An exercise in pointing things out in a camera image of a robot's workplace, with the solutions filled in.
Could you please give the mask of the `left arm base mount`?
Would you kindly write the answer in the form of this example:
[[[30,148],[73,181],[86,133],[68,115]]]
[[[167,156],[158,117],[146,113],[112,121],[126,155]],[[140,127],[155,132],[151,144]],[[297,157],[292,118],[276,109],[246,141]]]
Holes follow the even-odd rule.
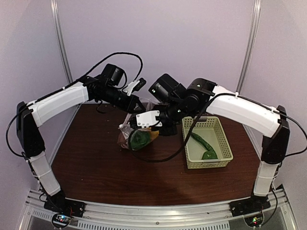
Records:
[[[85,209],[85,203],[67,199],[64,195],[47,196],[44,209],[61,213],[69,217],[82,218]]]

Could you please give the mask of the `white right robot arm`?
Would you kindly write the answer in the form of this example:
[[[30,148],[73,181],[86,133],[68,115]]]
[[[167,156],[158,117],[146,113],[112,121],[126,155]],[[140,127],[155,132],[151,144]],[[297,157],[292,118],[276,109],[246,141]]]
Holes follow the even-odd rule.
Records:
[[[268,195],[277,166],[284,160],[290,128],[282,106],[268,107],[245,99],[217,83],[197,78],[185,88],[170,75],[164,74],[149,88],[160,105],[154,117],[153,129],[161,136],[177,134],[176,125],[186,116],[195,117],[207,112],[239,122],[263,135],[261,162],[250,198],[249,211],[257,211]]]

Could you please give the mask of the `clear zip top bag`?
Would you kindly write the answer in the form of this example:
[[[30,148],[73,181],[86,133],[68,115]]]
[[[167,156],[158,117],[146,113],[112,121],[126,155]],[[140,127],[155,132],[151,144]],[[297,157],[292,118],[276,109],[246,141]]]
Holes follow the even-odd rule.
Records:
[[[123,149],[138,151],[158,137],[159,132],[152,130],[158,121],[154,119],[147,127],[142,128],[133,123],[136,114],[127,112],[124,122],[118,126],[120,133],[117,144]]]

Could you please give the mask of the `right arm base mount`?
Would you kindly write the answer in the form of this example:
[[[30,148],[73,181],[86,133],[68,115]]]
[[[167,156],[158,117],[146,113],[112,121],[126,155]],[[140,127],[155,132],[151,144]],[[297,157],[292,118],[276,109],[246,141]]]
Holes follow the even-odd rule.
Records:
[[[230,211],[233,217],[247,215],[255,212],[260,212],[264,209],[270,208],[268,196],[252,195],[249,198],[232,201],[229,203]]]

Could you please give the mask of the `green bok choy toy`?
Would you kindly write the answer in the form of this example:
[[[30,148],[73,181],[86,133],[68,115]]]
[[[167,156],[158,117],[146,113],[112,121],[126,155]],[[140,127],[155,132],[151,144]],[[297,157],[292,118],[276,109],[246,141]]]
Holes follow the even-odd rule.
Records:
[[[151,143],[149,131],[134,130],[128,138],[129,149],[137,151]]]

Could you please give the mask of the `brown potato toy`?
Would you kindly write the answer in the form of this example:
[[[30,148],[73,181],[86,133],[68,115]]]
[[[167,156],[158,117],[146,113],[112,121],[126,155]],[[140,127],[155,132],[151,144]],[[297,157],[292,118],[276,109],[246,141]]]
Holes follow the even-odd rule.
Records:
[[[122,133],[118,136],[118,144],[123,149],[129,149],[128,141],[125,139],[124,135]]]

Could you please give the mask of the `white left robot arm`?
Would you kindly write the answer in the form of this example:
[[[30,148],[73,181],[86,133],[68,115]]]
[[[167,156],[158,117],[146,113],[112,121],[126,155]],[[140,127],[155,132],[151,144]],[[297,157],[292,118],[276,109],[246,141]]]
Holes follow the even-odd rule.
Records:
[[[106,102],[127,113],[143,112],[139,97],[134,92],[142,88],[146,80],[136,77],[120,87],[118,84],[126,72],[120,67],[107,64],[95,77],[88,73],[74,82],[39,99],[17,105],[16,132],[22,147],[22,157],[28,161],[34,176],[44,192],[51,196],[50,204],[59,213],[69,209],[69,202],[60,193],[40,128],[55,117],[85,102]]]

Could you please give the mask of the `orange mango slice toy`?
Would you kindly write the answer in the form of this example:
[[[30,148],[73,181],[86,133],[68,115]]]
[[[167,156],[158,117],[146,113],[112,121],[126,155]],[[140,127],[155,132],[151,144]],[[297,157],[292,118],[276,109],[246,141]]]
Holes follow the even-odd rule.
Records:
[[[150,137],[151,137],[151,141],[155,140],[157,137],[159,136],[159,131],[150,131]]]

